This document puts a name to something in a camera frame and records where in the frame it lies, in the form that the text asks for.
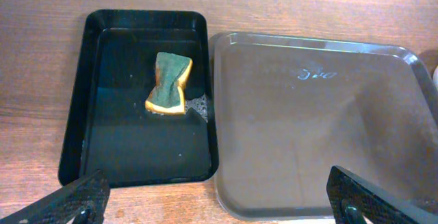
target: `wooden table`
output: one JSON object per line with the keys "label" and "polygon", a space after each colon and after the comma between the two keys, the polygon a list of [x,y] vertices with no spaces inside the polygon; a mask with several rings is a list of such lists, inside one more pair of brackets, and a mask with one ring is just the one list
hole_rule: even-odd
{"label": "wooden table", "polygon": [[[438,0],[0,0],[0,217],[57,190],[87,14],[196,10],[209,36],[250,31],[402,45],[438,63]],[[106,223],[238,223],[212,181],[115,189]]]}

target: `plastic tray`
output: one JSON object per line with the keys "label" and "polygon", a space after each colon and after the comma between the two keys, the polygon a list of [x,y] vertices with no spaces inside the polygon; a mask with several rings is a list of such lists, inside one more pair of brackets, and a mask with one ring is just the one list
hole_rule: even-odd
{"label": "plastic tray", "polygon": [[214,49],[219,202],[244,220],[330,218],[340,165],[438,200],[437,91],[397,46],[232,33]]}
{"label": "plastic tray", "polygon": [[[101,169],[111,187],[195,182],[218,167],[207,24],[195,12],[99,10],[83,32],[59,179]],[[193,59],[185,98],[207,97],[208,123],[145,111],[158,52]]]}

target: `black tray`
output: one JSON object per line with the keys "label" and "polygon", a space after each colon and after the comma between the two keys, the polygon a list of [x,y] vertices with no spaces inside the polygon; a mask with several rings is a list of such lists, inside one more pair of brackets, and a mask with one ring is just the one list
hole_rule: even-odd
{"label": "black tray", "polygon": [[[158,52],[193,59],[185,98],[207,97],[208,122],[188,110],[144,108]],[[207,24],[195,12],[98,10],[86,19],[58,177],[101,169],[111,187],[196,182],[218,168]]]}

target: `baking tray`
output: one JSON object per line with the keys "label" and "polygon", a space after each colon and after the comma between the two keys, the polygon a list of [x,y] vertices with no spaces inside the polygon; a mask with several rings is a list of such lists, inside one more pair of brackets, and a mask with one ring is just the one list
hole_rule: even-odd
{"label": "baking tray", "polygon": [[[61,184],[97,169],[111,187],[210,178],[218,152],[207,43],[206,21],[196,12],[90,14],[62,148]],[[145,111],[160,51],[192,58],[185,98],[205,95],[207,117],[193,109],[183,116]]]}
{"label": "baking tray", "polygon": [[214,48],[217,198],[244,220],[333,218],[325,190],[340,165],[427,208],[437,96],[402,47],[225,34]]}

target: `dish sponge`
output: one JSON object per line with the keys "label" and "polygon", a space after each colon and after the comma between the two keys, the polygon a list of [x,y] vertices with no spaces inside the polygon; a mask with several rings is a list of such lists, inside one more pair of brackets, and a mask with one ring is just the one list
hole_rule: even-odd
{"label": "dish sponge", "polygon": [[185,114],[183,89],[192,65],[189,57],[158,53],[155,63],[156,86],[145,102],[146,110],[159,114]]}

